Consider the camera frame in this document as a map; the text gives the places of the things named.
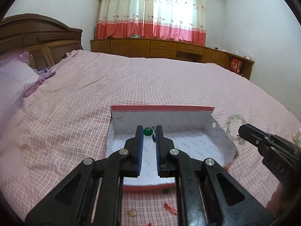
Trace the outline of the right hand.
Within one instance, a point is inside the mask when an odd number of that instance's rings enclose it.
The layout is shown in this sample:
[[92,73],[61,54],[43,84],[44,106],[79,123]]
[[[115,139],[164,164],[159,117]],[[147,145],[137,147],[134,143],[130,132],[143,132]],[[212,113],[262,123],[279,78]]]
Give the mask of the right hand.
[[272,214],[273,218],[278,218],[284,214],[289,206],[294,202],[296,191],[279,183],[276,191],[273,193],[266,209]]

